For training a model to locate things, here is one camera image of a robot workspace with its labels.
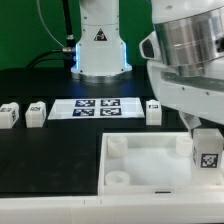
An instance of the green wall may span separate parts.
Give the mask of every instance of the green wall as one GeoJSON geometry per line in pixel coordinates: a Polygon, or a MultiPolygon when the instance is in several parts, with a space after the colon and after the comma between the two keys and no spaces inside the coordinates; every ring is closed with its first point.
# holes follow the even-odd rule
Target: green wall
{"type": "MultiPolygon", "coordinates": [[[[79,1],[69,3],[73,32],[78,41],[81,33],[79,1]]],[[[41,8],[49,29],[65,44],[61,0],[41,0],[41,8]]],[[[138,44],[152,29],[151,6],[147,0],[120,0],[120,35],[127,43],[131,65],[145,64],[138,44]]],[[[40,22],[36,0],[0,0],[0,70],[25,67],[37,55],[59,48],[40,22]]],[[[62,66],[62,62],[44,62],[39,66],[62,66]]]]}

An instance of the triangle warning sticker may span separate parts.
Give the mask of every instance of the triangle warning sticker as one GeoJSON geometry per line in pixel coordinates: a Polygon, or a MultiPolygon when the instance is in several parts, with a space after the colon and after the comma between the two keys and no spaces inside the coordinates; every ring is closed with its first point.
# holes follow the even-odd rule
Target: triangle warning sticker
{"type": "Polygon", "coordinates": [[[100,28],[100,30],[98,31],[94,41],[107,41],[107,38],[103,32],[103,30],[100,28]]]}

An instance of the white paper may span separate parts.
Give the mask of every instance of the white paper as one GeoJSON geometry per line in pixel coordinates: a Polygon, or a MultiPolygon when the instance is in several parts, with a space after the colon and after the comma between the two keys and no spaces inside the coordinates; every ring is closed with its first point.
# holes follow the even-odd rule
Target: white paper
{"type": "Polygon", "coordinates": [[[48,120],[95,118],[143,118],[139,98],[56,100],[48,120]]]}

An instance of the black tabletop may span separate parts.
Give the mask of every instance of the black tabletop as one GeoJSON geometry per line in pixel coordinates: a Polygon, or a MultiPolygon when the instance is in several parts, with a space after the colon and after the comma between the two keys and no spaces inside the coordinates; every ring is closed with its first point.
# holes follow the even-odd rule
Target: black tabletop
{"type": "Polygon", "coordinates": [[[102,134],[105,132],[186,131],[178,113],[163,107],[163,125],[145,119],[51,120],[27,129],[30,103],[55,99],[139,97],[154,99],[147,72],[135,67],[131,79],[113,84],[72,80],[62,69],[9,69],[0,72],[0,105],[17,102],[20,118],[0,130],[0,197],[96,195],[102,134]]]}

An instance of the small white block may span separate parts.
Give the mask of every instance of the small white block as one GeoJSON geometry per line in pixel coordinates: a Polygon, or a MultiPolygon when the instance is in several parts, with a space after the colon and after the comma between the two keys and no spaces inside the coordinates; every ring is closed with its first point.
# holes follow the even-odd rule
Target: small white block
{"type": "Polygon", "coordinates": [[[162,108],[159,101],[146,101],[146,125],[162,124],[162,108]]]}
{"type": "Polygon", "coordinates": [[[19,118],[17,103],[3,104],[0,107],[0,129],[10,129],[19,118]]]}
{"type": "Polygon", "coordinates": [[[27,128],[41,128],[46,119],[46,105],[43,102],[31,103],[26,114],[27,128]]]}

